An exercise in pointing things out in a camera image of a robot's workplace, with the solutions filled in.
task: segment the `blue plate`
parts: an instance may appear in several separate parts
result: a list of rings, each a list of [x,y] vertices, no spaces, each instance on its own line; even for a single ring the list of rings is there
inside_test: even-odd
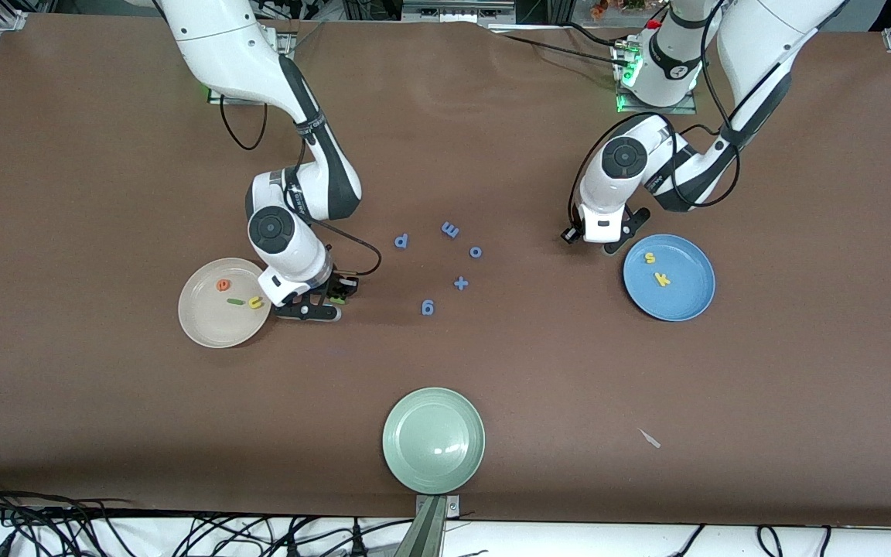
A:
[[[655,262],[647,263],[646,254]],[[668,285],[659,285],[657,272]],[[685,237],[644,237],[625,258],[625,288],[637,306],[659,320],[692,320],[710,306],[716,285],[710,260]]]

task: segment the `cable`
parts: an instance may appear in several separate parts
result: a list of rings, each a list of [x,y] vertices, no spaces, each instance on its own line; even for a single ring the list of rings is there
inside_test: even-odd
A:
[[[365,535],[368,535],[368,533],[375,532],[376,530],[379,530],[382,528],[390,528],[390,526],[406,525],[407,523],[409,523],[411,521],[413,521],[413,518],[406,518],[403,521],[386,522],[386,523],[384,523],[384,525],[378,525],[378,526],[374,526],[373,528],[367,528],[364,531],[362,531],[360,533],[360,535],[358,535],[358,536],[351,535],[350,537],[347,537],[346,539],[344,539],[342,542],[336,543],[336,545],[332,546],[331,548],[329,548],[328,551],[319,555],[319,557],[328,557],[329,555],[332,555],[333,553],[336,552],[337,549],[339,549],[339,547],[343,547],[344,545],[346,545],[346,543],[352,542],[357,537],[362,539],[362,537],[364,537]]]
[[[707,528],[707,525],[699,525],[695,530],[693,530],[692,535],[686,538],[686,543],[683,544],[683,548],[678,552],[673,553],[672,557],[685,557],[686,553],[690,550],[690,547],[693,547],[693,542],[696,542],[697,536],[700,535],[700,532],[703,532],[703,529]]]
[[[658,7],[658,10],[655,10],[654,14],[651,14],[651,17],[648,18],[648,21],[653,21],[655,18],[657,18],[659,14],[665,11],[665,8],[668,7],[668,5],[668,2],[662,2],[662,5]],[[662,15],[661,21],[665,21],[665,14]]]
[[[758,80],[757,84],[754,84],[752,88],[749,89],[749,93],[745,95],[745,98],[742,99],[742,102],[738,103],[738,106],[735,106],[735,109],[731,110],[731,117],[735,117],[735,114],[738,114],[738,110],[742,109],[742,106],[745,106],[745,102],[752,98],[754,92],[758,91],[758,87],[761,87],[761,84],[764,84],[765,80],[770,78],[772,74],[775,73],[775,70],[779,70],[779,67],[782,66],[782,63],[777,63],[772,67],[772,70],[768,70],[765,75]]]
[[[572,22],[572,21],[560,22],[560,24],[558,24],[558,25],[559,25],[559,27],[569,27],[570,29],[576,29],[576,31],[582,32],[583,36],[586,36],[587,39],[590,39],[590,41],[593,41],[594,43],[598,43],[598,45],[614,46],[614,43],[616,41],[621,41],[621,39],[628,38],[628,36],[625,35],[625,36],[618,36],[618,38],[616,38],[616,39],[601,39],[600,36],[594,35],[590,31],[587,31],[587,28],[579,25],[578,22]]]
[[[245,525],[242,529],[237,530],[237,531],[233,534],[233,536],[230,537],[229,539],[224,539],[224,540],[222,540],[222,542],[219,542],[219,543],[215,544],[215,548],[213,548],[212,553],[209,554],[209,557],[215,557],[216,555],[219,554],[220,551],[222,551],[223,549],[225,549],[225,547],[226,547],[227,545],[229,545],[230,543],[232,543],[232,542],[255,543],[255,544],[257,544],[257,547],[259,547],[259,550],[261,550],[261,553],[262,553],[262,552],[263,552],[263,545],[261,544],[261,542],[260,542],[259,540],[257,540],[257,539],[240,539],[240,540],[237,540],[236,538],[237,538],[237,537],[240,537],[241,535],[245,535],[245,533],[247,533],[248,530],[250,530],[251,528],[253,528],[255,525],[259,525],[259,523],[269,521],[269,519],[270,519],[270,518],[269,518],[268,516],[261,516],[261,518],[258,518],[257,521],[252,521],[252,522],[248,523],[248,525]]]
[[[349,528],[337,528],[331,532],[324,533],[324,535],[317,535],[315,537],[311,537],[308,539],[298,540],[298,545],[304,545],[306,543],[317,542],[320,539],[325,539],[326,537],[338,535],[339,533],[343,533],[343,532],[346,532],[348,535],[353,535],[353,530],[350,530]]]
[[[768,548],[768,546],[765,545],[765,542],[761,539],[761,532],[763,532],[763,530],[768,530],[772,533],[772,539],[775,540],[775,553],[772,553],[770,548]],[[775,533],[775,529],[772,528],[772,526],[756,526],[756,539],[758,540],[758,545],[761,546],[761,550],[763,550],[768,557],[782,557],[782,543],[779,542],[779,535]]]
[[[156,13],[159,13],[160,17],[163,18],[163,22],[165,22],[167,25],[170,25],[170,22],[167,21],[167,14],[163,13],[163,8],[160,7],[159,0],[152,0],[152,2],[153,2],[153,7],[156,8]]]
[[[826,530],[827,533],[824,535],[824,541],[820,544],[820,553],[817,554],[819,557],[824,557],[824,554],[827,553],[827,545],[828,543],[831,543],[831,526],[824,526],[824,530]]]
[[[63,545],[66,545],[67,548],[64,549],[64,553],[67,554],[71,552],[75,555],[80,555],[80,550],[77,547],[77,542],[74,539],[68,540],[64,537],[61,530],[49,519],[46,517],[48,511],[34,511],[32,508],[23,507],[19,501],[20,498],[38,498],[38,500],[43,501],[52,501],[52,503],[63,503],[68,504],[72,508],[72,510],[77,510],[77,513],[84,519],[84,523],[78,522],[81,526],[81,532],[85,534],[86,537],[90,540],[90,542],[101,552],[101,544],[98,541],[98,536],[94,531],[94,528],[91,524],[91,518],[88,515],[88,508],[85,507],[86,503],[96,504],[99,507],[99,511],[101,511],[103,518],[106,519],[106,522],[109,524],[109,528],[112,528],[111,523],[108,521],[108,516],[106,515],[105,504],[103,501],[109,500],[101,500],[101,498],[95,498],[95,500],[74,500],[70,497],[61,497],[61,496],[53,496],[53,494],[39,494],[34,493],[34,491],[22,491],[22,490],[0,490],[0,510],[3,511],[2,522],[3,525],[6,525],[7,521],[5,518],[5,511],[10,511],[8,525],[11,525],[12,528],[15,529],[20,535],[26,537],[27,539],[34,542],[36,545],[36,536],[34,535],[34,531],[32,531],[32,527],[34,525],[46,526],[50,530],[53,530],[53,533],[59,537]],[[25,522],[22,523],[15,519],[15,516],[20,515],[22,520]],[[78,521],[77,518],[68,518],[70,521],[73,519],[74,521]],[[22,526],[25,525],[29,529],[29,533],[22,530]],[[68,532],[72,533],[73,529],[70,528],[70,525],[67,522],[64,522],[64,525],[68,528]],[[127,550],[127,553],[133,555],[130,549],[126,546],[124,540],[121,540],[121,536],[119,533],[114,531],[114,535],[116,535],[117,539],[121,545],[123,545],[124,549]],[[42,546],[36,545],[36,554],[40,554],[42,552]]]
[[[223,520],[222,520],[222,522],[220,523],[220,525],[225,525],[226,522],[234,521],[234,519],[237,519],[237,518],[238,518],[238,516],[237,516],[237,515],[234,515],[234,514],[233,514],[233,515],[226,515],[225,518],[223,518]],[[185,537],[183,540],[181,540],[181,543],[177,544],[176,549],[174,549],[173,553],[170,554],[170,557],[178,557],[178,556],[180,556],[180,557],[187,557],[188,552],[189,552],[193,547],[195,547],[196,545],[198,545],[198,542],[201,542],[202,539],[205,539],[205,536],[208,536],[210,533],[214,532],[215,530],[216,530],[216,529],[215,529],[214,527],[209,528],[208,530],[206,530],[205,532],[203,532],[202,535],[199,535],[199,536],[195,537],[194,542],[192,542],[192,540],[191,540],[191,536],[192,536],[192,535],[197,535],[197,533],[198,533],[198,529],[195,529],[195,528],[194,528],[194,523],[192,523],[191,532],[188,532],[187,537]]]
[[[261,553],[261,557],[270,557],[275,554],[281,547],[290,546],[292,543],[297,544],[295,542],[294,536],[297,535],[298,530],[304,528],[308,523],[318,521],[319,516],[306,516],[304,521],[298,522],[295,525],[294,521],[297,521],[297,518],[291,518],[291,521],[287,524],[287,533],[283,535],[282,538],[273,542],[271,540],[270,545],[266,548],[265,551]]]
[[[697,130],[697,129],[703,130],[714,137],[717,137],[718,135],[721,134],[720,131],[711,130],[710,128],[708,128],[707,126],[704,126],[703,124],[693,124],[689,128],[686,128],[685,130],[679,132],[679,135],[685,136],[689,131]]]
[[[294,177],[298,176],[298,169],[301,169],[301,163],[304,161],[305,161],[305,142],[304,142],[304,140],[302,140],[301,141],[301,152],[298,155],[298,162],[295,163],[294,169],[291,170],[291,173],[294,174]],[[369,244],[367,241],[360,239],[360,237],[353,236],[349,232],[343,232],[339,228],[336,228],[335,226],[333,226],[327,222],[319,221],[318,219],[312,217],[307,212],[301,212],[298,209],[294,208],[294,206],[291,205],[290,191],[287,191],[287,190],[284,191],[283,197],[284,197],[284,205],[287,206],[287,210],[293,212],[294,214],[300,216],[301,218],[307,220],[308,222],[310,222],[312,224],[317,224],[317,225],[321,226],[322,228],[325,228],[326,230],[335,232],[336,234],[339,234],[339,236],[345,237],[347,240],[356,242],[357,244],[360,244],[360,246],[365,247],[365,248],[367,248],[367,250],[373,251],[376,254],[377,261],[374,264],[374,267],[369,268],[367,271],[339,271],[340,275],[346,275],[346,276],[373,275],[376,272],[376,269],[381,268],[381,263],[383,261],[383,255],[381,254],[381,250],[376,249],[373,244]]]
[[[584,59],[606,61],[606,63],[615,64],[615,66],[628,66],[628,63],[625,60],[612,60],[612,59],[609,59],[609,57],[597,56],[596,54],[580,53],[579,50],[563,49],[562,46],[547,45],[547,43],[539,43],[538,41],[531,41],[531,39],[522,39],[520,36],[511,36],[511,35],[503,35],[503,36],[506,36],[506,38],[512,39],[512,41],[517,41],[519,43],[526,43],[527,45],[541,46],[542,49],[557,50],[560,53],[573,54],[573,56],[584,57]]]
[[[257,141],[249,146],[243,145],[240,138],[236,137],[236,134],[233,133],[233,128],[229,126],[229,119],[226,118],[226,95],[219,96],[219,114],[222,116],[222,123],[226,125],[226,131],[229,132],[229,137],[233,138],[236,145],[239,145],[244,151],[252,151],[252,149],[259,147],[259,142],[263,139],[263,132],[266,131],[266,103],[263,104],[263,123],[261,123],[261,133],[259,133]]]
[[[669,131],[669,135],[672,136],[672,159],[669,159],[669,177],[672,179],[672,190],[675,191],[676,196],[679,197],[679,200],[682,200],[683,203],[691,207],[712,207],[721,201],[727,200],[728,196],[731,195],[732,191],[735,190],[735,186],[738,186],[738,179],[742,175],[742,158],[740,158],[740,154],[738,148],[735,147],[735,144],[729,144],[733,148],[735,148],[735,177],[731,180],[731,186],[728,186],[727,191],[721,194],[717,200],[707,201],[706,203],[697,203],[695,201],[687,200],[686,196],[679,190],[679,184],[676,183],[676,156],[678,156],[678,141],[676,141],[676,129],[672,127],[672,122],[669,122],[668,118],[662,116],[661,114],[657,114],[659,118],[662,119],[662,122],[665,122],[665,128]]]

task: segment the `green plate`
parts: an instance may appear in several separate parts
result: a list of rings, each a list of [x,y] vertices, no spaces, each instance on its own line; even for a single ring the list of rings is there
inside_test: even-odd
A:
[[[420,494],[458,490],[483,460],[483,420],[459,392],[420,388],[391,410],[383,451],[399,482]]]

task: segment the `brown table surface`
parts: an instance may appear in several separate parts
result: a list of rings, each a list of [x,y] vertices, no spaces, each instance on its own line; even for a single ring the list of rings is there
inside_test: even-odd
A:
[[[677,215],[634,198],[653,211],[641,236],[688,237],[713,261],[717,296],[685,323],[630,302],[621,257],[558,239],[580,159],[619,119],[599,63],[468,24],[338,22],[298,60],[364,184],[340,226],[378,244],[383,267],[342,321],[272,320],[215,351],[181,332],[177,296],[208,261],[254,258],[244,191],[294,162],[289,118],[272,109],[261,147],[241,151],[156,19],[32,15],[3,36],[0,486],[409,514],[381,428],[401,396],[441,385],[486,424],[460,490],[477,518],[891,525],[879,36],[803,49],[722,205]],[[229,112],[251,141],[261,109]],[[717,113],[674,120],[697,121]],[[321,235],[343,268],[369,265]]]

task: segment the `electrical wire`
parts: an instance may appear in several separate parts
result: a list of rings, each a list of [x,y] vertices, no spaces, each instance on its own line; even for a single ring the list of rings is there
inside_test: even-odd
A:
[[[222,522],[219,525],[225,525],[225,523],[229,521],[234,521],[234,519],[238,518],[237,515],[226,515],[225,518],[222,518]],[[202,535],[198,535],[198,531],[201,528],[195,529],[194,522],[192,522],[191,532],[188,532],[188,535],[181,540],[181,543],[177,544],[176,549],[174,549],[173,553],[170,554],[170,557],[187,557],[188,552],[198,545],[198,542],[201,542],[202,539],[205,539],[205,536],[208,536],[210,533],[214,532],[216,528],[209,528],[202,532]]]
[[[152,0],[152,2],[153,2],[153,7],[156,8],[156,13],[159,13],[160,17],[163,18],[163,22],[165,22],[167,25],[170,25],[170,22],[167,21],[167,14],[163,13],[163,8],[160,7],[159,0]]]
[[[735,148],[735,177],[733,177],[733,179],[731,180],[731,186],[728,186],[728,189],[724,193],[722,193],[721,196],[717,198],[717,200],[707,201],[705,203],[697,203],[695,201],[687,200],[686,196],[682,193],[681,190],[679,190],[679,184],[676,183],[676,156],[679,155],[678,141],[676,141],[676,129],[672,127],[672,122],[669,121],[668,118],[662,116],[661,114],[658,114],[658,117],[662,119],[662,122],[665,122],[665,129],[668,130],[669,135],[672,136],[672,159],[669,159],[669,166],[671,166],[671,168],[669,169],[669,177],[672,179],[672,190],[675,191],[676,196],[679,197],[679,200],[682,200],[683,203],[686,203],[691,207],[700,208],[712,207],[720,203],[721,201],[727,200],[728,196],[731,195],[733,190],[735,190],[735,186],[738,186],[738,179],[742,175],[742,159],[740,158],[738,148],[736,148],[733,144],[729,144],[733,148]]]
[[[298,540],[298,545],[304,545],[306,543],[318,542],[320,539],[325,539],[326,537],[339,535],[340,533],[347,533],[348,535],[353,535],[353,530],[350,530],[349,528],[337,528],[335,530],[332,530],[331,532],[324,533],[324,535],[317,535],[315,537],[311,537],[308,539]]]
[[[763,530],[768,530],[769,532],[771,532],[772,539],[775,541],[775,553],[772,553],[770,548],[765,545],[765,541],[761,539],[761,532],[763,532]],[[758,540],[758,545],[761,546],[761,550],[763,550],[765,554],[768,555],[768,557],[783,557],[782,543],[779,542],[779,535],[775,533],[775,528],[772,528],[772,526],[768,525],[756,526],[756,539]]]
[[[664,12],[665,8],[667,8],[668,6],[669,6],[668,2],[662,2],[662,5],[658,7],[658,10],[655,10],[654,14],[651,14],[651,17],[648,18],[648,21],[653,21],[655,18],[658,17],[659,14],[662,14],[662,12]],[[662,14],[662,19],[659,21],[661,21],[661,22],[665,21],[665,14]]]
[[[376,532],[377,530],[382,529],[382,528],[391,528],[391,526],[406,525],[407,523],[412,522],[412,521],[413,521],[413,519],[406,518],[403,521],[392,521],[392,522],[386,522],[386,523],[384,523],[384,525],[372,526],[372,528],[367,528],[364,531],[360,532],[359,535],[351,535],[350,537],[347,537],[346,539],[344,539],[342,542],[336,543],[336,545],[329,548],[328,551],[325,551],[324,553],[319,554],[319,557],[328,557],[329,555],[332,555],[333,553],[335,553],[336,550],[339,549],[339,547],[343,547],[344,545],[346,545],[346,543],[350,543],[354,539],[357,539],[357,538],[362,539],[362,538],[364,538],[365,535],[368,535],[368,533]]]
[[[818,557],[824,557],[824,555],[827,554],[827,546],[828,546],[828,543],[831,543],[831,532],[832,531],[834,531],[834,530],[832,530],[831,526],[824,526],[824,532],[826,532],[826,533],[824,533],[824,541],[821,542],[821,544],[820,544],[820,552],[817,554]]]
[[[65,516],[67,516],[67,518],[65,518],[65,521],[61,521],[61,524],[64,525],[65,528],[67,528],[68,533],[72,535],[71,539],[65,537],[63,532],[57,527],[56,523],[50,519],[50,512],[48,510],[34,511],[30,507],[24,507],[24,505],[20,504],[21,498],[28,498],[28,500],[31,500],[32,498],[32,500],[50,501],[50,503],[54,504],[70,505],[70,509],[65,511]],[[36,554],[38,555],[45,551],[45,549],[43,549],[43,547],[39,545],[38,540],[36,540],[34,530],[32,529],[33,526],[46,526],[46,528],[52,530],[52,532],[59,537],[61,545],[64,546],[64,554],[71,553],[80,555],[80,549],[77,547],[77,540],[75,540],[75,538],[77,538],[78,535],[82,535],[82,533],[84,533],[89,542],[101,552],[101,544],[98,541],[98,536],[93,528],[92,518],[89,516],[88,511],[99,512],[109,528],[113,530],[114,536],[118,542],[120,542],[121,546],[123,546],[124,550],[126,550],[129,555],[135,557],[133,551],[127,546],[125,540],[121,539],[119,532],[113,528],[112,523],[109,521],[104,501],[112,500],[102,500],[102,498],[74,500],[74,498],[70,497],[54,496],[54,494],[39,494],[35,493],[35,491],[0,490],[0,511],[2,511],[1,521],[4,526],[12,526],[15,532],[18,532],[19,535],[22,535],[22,537],[25,537],[30,542],[34,543]],[[97,505],[97,508],[88,507],[87,504],[95,504]],[[73,533],[73,528],[70,527],[70,523],[67,523],[68,521],[76,521],[80,526],[80,531],[77,535]],[[29,532],[22,529],[22,526],[28,528]]]
[[[707,525],[699,525],[695,530],[693,530],[692,535],[686,538],[686,543],[683,544],[683,548],[678,552],[673,553],[672,557],[685,557],[686,553],[689,553],[690,547],[693,547],[693,542],[696,542],[697,536],[700,535],[700,532],[703,532],[703,529],[707,528]]]
[[[592,34],[590,31],[588,31],[587,28],[583,27],[583,25],[579,25],[578,22],[560,22],[560,24],[558,25],[559,27],[569,27],[570,29],[576,29],[576,31],[579,31],[581,34],[583,34],[583,36],[586,36],[587,39],[590,39],[590,41],[598,43],[598,45],[614,46],[614,43],[616,41],[621,41],[621,39],[628,38],[628,36],[625,35],[618,36],[618,38],[616,39],[601,39],[600,36]]]
[[[298,162],[295,163],[294,169],[291,170],[291,172],[294,174],[294,177],[298,176],[298,169],[301,169],[301,164],[302,164],[302,162],[305,161],[305,145],[306,144],[305,144],[304,140],[302,140],[301,141],[301,152],[298,155]],[[374,267],[369,268],[367,271],[339,271],[340,275],[346,275],[346,276],[373,275],[379,268],[381,268],[381,263],[383,261],[383,255],[381,254],[381,250],[376,249],[373,244],[360,239],[360,237],[353,236],[349,232],[343,232],[339,228],[336,228],[335,226],[333,226],[327,222],[319,221],[318,219],[312,217],[307,212],[301,212],[297,208],[294,208],[294,206],[291,204],[291,200],[290,200],[290,191],[286,190],[283,195],[283,198],[284,198],[284,205],[287,206],[287,209],[289,211],[293,212],[294,214],[300,216],[301,218],[305,219],[306,221],[308,221],[312,224],[317,224],[317,225],[321,226],[322,228],[325,228],[326,230],[335,232],[336,234],[339,234],[339,236],[345,237],[347,240],[356,242],[357,244],[360,244],[360,246],[365,247],[365,248],[367,248],[367,250],[373,251],[376,254],[377,261],[374,264]]]
[[[573,56],[584,57],[584,59],[591,60],[600,60],[606,61],[606,63],[614,64],[614,66],[628,66],[628,63],[625,60],[612,60],[609,57],[605,56],[597,56],[596,54],[590,53],[581,53],[579,50],[571,50],[571,49],[563,49],[562,46],[548,45],[548,43],[539,43],[538,41],[531,41],[531,39],[522,39],[520,36],[511,36],[511,35],[503,35],[508,39],[512,39],[512,41],[517,41],[519,43],[526,43],[527,45],[533,46],[541,46],[542,49],[556,50],[556,52],[572,54]]]
[[[269,521],[269,519],[270,519],[269,516],[261,516],[261,518],[258,518],[257,521],[252,521],[252,522],[248,523],[248,525],[245,525],[240,530],[237,530],[232,535],[232,537],[230,537],[229,539],[224,539],[224,540],[222,540],[222,542],[215,544],[215,548],[213,548],[212,553],[209,554],[209,557],[215,557],[216,555],[219,554],[220,551],[225,549],[225,547],[232,542],[257,544],[257,547],[259,547],[259,550],[261,550],[261,553],[262,553],[263,552],[263,544],[259,540],[257,540],[257,539],[238,539],[237,540],[236,538],[240,537],[241,535],[245,535],[245,533],[250,531],[250,529],[253,528],[255,525],[259,525],[259,523]]]
[[[693,124],[693,125],[690,126],[689,128],[686,128],[685,130],[679,132],[679,135],[681,135],[681,136],[685,136],[687,133],[689,133],[689,132],[692,131],[692,130],[703,130],[703,131],[707,132],[708,134],[710,134],[710,135],[712,135],[712,136],[714,136],[714,137],[717,137],[717,136],[719,136],[719,135],[721,134],[720,131],[718,131],[718,130],[711,130],[710,128],[708,128],[707,126],[704,126],[703,124]]]
[[[222,116],[222,123],[226,125],[226,131],[229,132],[229,137],[233,138],[233,141],[236,142],[236,145],[239,145],[244,151],[252,151],[252,149],[256,149],[259,147],[259,142],[263,140],[263,132],[266,131],[266,103],[263,104],[263,122],[261,123],[261,133],[259,133],[257,137],[257,141],[252,145],[243,145],[243,142],[240,141],[240,138],[236,137],[236,134],[233,132],[233,128],[229,125],[229,119],[226,118],[226,95],[220,95],[219,97],[219,114]]]

